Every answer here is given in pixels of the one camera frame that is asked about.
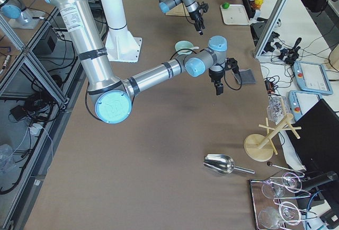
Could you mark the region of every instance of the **wooden stand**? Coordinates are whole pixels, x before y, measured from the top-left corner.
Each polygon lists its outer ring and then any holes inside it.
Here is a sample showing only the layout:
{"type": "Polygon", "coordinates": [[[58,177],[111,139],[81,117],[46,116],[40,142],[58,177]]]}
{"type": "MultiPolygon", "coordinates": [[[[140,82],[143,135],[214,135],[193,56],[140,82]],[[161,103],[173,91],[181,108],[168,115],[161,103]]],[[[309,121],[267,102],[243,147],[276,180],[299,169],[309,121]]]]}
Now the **wooden stand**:
{"type": "Polygon", "coordinates": [[[296,129],[301,128],[293,127],[291,125],[292,119],[293,115],[291,113],[286,113],[284,118],[278,123],[278,125],[276,125],[275,128],[271,128],[268,126],[268,119],[266,118],[266,126],[259,125],[259,127],[266,128],[266,136],[251,134],[246,137],[244,141],[244,148],[247,155],[250,156],[250,158],[260,162],[269,160],[272,157],[273,152],[277,155],[278,152],[273,145],[272,138],[282,130],[291,130],[296,138],[300,139],[300,136],[296,132],[296,129]]]}

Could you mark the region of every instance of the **blue cable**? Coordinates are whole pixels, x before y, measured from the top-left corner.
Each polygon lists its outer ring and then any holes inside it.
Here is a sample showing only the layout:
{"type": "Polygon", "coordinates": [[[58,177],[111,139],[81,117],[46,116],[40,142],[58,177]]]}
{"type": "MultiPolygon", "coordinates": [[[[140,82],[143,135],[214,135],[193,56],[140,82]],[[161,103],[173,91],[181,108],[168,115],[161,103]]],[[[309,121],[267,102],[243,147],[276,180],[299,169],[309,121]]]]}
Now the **blue cable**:
{"type": "MultiPolygon", "coordinates": [[[[322,190],[318,190],[317,192],[315,192],[311,198],[309,199],[308,201],[308,204],[307,204],[307,211],[309,211],[309,208],[311,206],[311,202],[313,201],[313,199],[321,192],[322,190]]],[[[305,230],[307,230],[307,220],[305,221],[305,230]]]]}

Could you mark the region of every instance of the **label on robot arm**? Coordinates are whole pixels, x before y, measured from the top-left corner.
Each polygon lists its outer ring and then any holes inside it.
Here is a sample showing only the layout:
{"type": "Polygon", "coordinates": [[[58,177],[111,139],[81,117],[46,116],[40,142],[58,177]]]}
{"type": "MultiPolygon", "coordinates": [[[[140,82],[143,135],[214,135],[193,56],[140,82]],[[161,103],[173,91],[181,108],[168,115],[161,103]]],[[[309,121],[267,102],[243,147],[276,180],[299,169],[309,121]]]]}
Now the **label on robot arm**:
{"type": "Polygon", "coordinates": [[[79,10],[76,6],[70,6],[62,9],[60,10],[60,14],[64,19],[64,23],[68,32],[72,32],[84,27],[79,10]]]}

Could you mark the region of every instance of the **white table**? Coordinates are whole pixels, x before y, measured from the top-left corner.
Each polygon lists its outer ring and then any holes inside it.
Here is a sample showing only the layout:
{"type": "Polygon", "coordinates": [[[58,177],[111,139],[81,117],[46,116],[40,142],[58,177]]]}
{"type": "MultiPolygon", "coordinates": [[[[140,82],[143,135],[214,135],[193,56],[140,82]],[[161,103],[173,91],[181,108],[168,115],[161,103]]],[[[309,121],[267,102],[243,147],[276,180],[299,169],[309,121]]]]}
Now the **white table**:
{"type": "MultiPolygon", "coordinates": [[[[261,8],[260,17],[268,19],[276,1],[277,0],[264,0],[264,4],[262,5],[262,8],[261,8]]],[[[302,38],[302,41],[299,45],[301,49],[298,52],[300,55],[298,60],[307,61],[311,63],[318,63],[318,64],[328,62],[326,58],[328,57],[331,50],[328,48],[326,41],[322,37],[322,34],[319,32],[318,28],[316,27],[309,13],[303,6],[301,0],[288,0],[279,18],[281,20],[281,25],[279,27],[274,28],[273,31],[280,34],[279,39],[284,41],[286,45],[290,46],[287,48],[291,48],[294,45],[298,37],[302,38]],[[314,53],[314,54],[317,54],[320,52],[318,54],[319,57],[311,55],[307,52],[304,52],[302,49],[305,49],[306,51],[314,53]]],[[[272,54],[266,54],[267,56],[260,56],[258,58],[258,60],[260,61],[263,67],[262,68],[263,77],[266,78],[266,77],[272,77],[274,75],[279,75],[281,81],[289,82],[290,77],[285,76],[285,67],[282,65],[274,65],[271,63],[271,58],[272,58],[271,55],[277,56],[279,54],[280,54],[279,51],[276,50],[272,54]]],[[[326,72],[326,74],[329,79],[339,78],[338,73],[326,72]]],[[[290,86],[288,83],[279,83],[278,85],[281,86],[281,88],[278,89],[278,93],[286,97],[289,91],[300,90],[295,79],[293,79],[293,82],[291,83],[290,86]]],[[[334,111],[339,111],[339,83],[331,82],[331,86],[334,91],[333,95],[323,96],[323,98],[331,106],[331,108],[334,111]]],[[[297,162],[295,162],[290,157],[290,154],[288,154],[287,152],[287,151],[290,151],[290,149],[292,148],[292,145],[286,134],[284,134],[284,138],[286,140],[283,145],[285,158],[286,158],[287,163],[289,163],[290,165],[293,165],[297,162]]],[[[313,207],[312,211],[321,215],[324,212],[326,212],[328,209],[329,209],[329,206],[327,203],[325,203],[323,205],[313,207]]],[[[312,229],[317,229],[321,225],[321,220],[320,219],[309,220],[309,223],[312,226],[312,229]]]]}

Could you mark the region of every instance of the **green lime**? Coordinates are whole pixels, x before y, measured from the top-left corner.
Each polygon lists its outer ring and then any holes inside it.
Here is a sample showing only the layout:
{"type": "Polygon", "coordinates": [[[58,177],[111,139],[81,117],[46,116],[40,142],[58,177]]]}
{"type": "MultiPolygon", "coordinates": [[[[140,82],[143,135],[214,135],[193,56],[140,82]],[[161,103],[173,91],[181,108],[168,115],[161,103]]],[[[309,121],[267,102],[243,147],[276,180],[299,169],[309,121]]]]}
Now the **green lime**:
{"type": "Polygon", "coordinates": [[[229,3],[228,2],[223,3],[222,8],[223,9],[229,8],[229,3]]]}

